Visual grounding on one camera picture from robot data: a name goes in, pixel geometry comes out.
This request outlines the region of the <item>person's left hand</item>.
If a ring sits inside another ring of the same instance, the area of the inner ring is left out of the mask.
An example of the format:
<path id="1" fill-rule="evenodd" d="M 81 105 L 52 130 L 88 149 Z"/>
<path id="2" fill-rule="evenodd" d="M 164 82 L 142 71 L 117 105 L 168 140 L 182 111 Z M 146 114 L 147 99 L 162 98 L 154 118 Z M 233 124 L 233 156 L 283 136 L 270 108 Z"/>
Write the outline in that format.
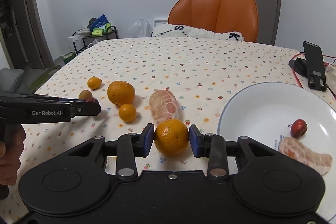
<path id="1" fill-rule="evenodd" d="M 19 160 L 23 150 L 26 133 L 22 125 L 16 128 L 13 135 L 13 144 L 5 145 L 1 142 L 1 184 L 14 185 L 17 180 L 17 171 L 21 166 Z"/>

